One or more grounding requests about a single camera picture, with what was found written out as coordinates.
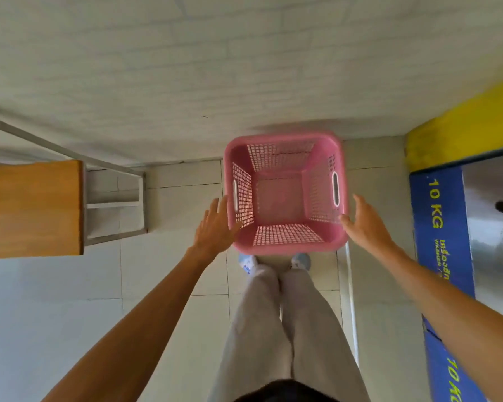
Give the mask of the person's right hand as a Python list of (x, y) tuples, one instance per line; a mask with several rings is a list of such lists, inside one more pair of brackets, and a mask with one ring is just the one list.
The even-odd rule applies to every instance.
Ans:
[(349, 238), (376, 258), (397, 250), (397, 245), (374, 207), (361, 195), (354, 194), (353, 198), (355, 217), (351, 220), (357, 226), (357, 233)]

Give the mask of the person's right forearm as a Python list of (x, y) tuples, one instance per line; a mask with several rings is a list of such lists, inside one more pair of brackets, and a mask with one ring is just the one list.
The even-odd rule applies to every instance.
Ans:
[(416, 263), (395, 244), (378, 247), (374, 255), (485, 396), (503, 402), (503, 315)]

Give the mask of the person's left hand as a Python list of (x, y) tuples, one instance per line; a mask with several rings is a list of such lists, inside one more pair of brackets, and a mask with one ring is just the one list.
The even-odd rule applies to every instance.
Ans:
[(232, 244), (228, 241), (229, 226), (228, 221), (228, 196), (220, 198), (219, 219), (216, 223), (208, 222), (208, 210), (205, 210), (203, 219), (196, 229), (192, 249), (205, 263), (209, 265), (220, 253), (226, 251)]

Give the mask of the pink plastic laundry basket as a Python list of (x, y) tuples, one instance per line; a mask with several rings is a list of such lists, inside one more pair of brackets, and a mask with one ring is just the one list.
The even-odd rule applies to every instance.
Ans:
[(242, 223), (233, 244), (240, 253), (329, 252), (347, 243), (345, 161), (333, 133), (237, 137), (223, 165), (229, 226)]

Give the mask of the light blue left shoe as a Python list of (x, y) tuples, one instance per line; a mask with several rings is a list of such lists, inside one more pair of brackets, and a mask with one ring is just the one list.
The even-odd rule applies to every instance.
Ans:
[(243, 253), (239, 253), (238, 261), (242, 270), (244, 270), (248, 275), (253, 274), (259, 265), (257, 257), (254, 255), (246, 255)]

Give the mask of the wooden table with metal frame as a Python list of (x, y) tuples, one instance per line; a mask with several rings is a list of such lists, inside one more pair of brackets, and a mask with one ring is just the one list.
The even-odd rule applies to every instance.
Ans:
[[(146, 173), (94, 159), (0, 120), (0, 131), (68, 160), (0, 164), (0, 259), (81, 256), (85, 247), (146, 234)], [(138, 182), (138, 199), (88, 202), (87, 163)], [(136, 207), (141, 225), (133, 231), (90, 237), (87, 210)]]

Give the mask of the black shirt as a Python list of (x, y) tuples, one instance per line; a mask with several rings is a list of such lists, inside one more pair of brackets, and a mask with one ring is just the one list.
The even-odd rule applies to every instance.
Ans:
[(340, 402), (293, 379), (281, 379), (249, 392), (234, 402)]

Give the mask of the beige trousers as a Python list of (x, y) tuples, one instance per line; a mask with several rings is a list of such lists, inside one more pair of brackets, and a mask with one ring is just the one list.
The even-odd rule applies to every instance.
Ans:
[(293, 379), (340, 402), (371, 402), (335, 312), (309, 272), (259, 264), (234, 314), (208, 402)]

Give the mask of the blue and yellow washing machine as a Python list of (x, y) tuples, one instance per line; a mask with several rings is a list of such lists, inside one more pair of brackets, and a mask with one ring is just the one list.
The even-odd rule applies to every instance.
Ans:
[(503, 82), (412, 130), (418, 261), (503, 315)]

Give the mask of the person's left forearm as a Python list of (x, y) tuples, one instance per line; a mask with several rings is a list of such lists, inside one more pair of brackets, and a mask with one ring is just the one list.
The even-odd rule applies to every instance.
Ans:
[(105, 334), (41, 402), (137, 402), (195, 285), (217, 253), (199, 245)]

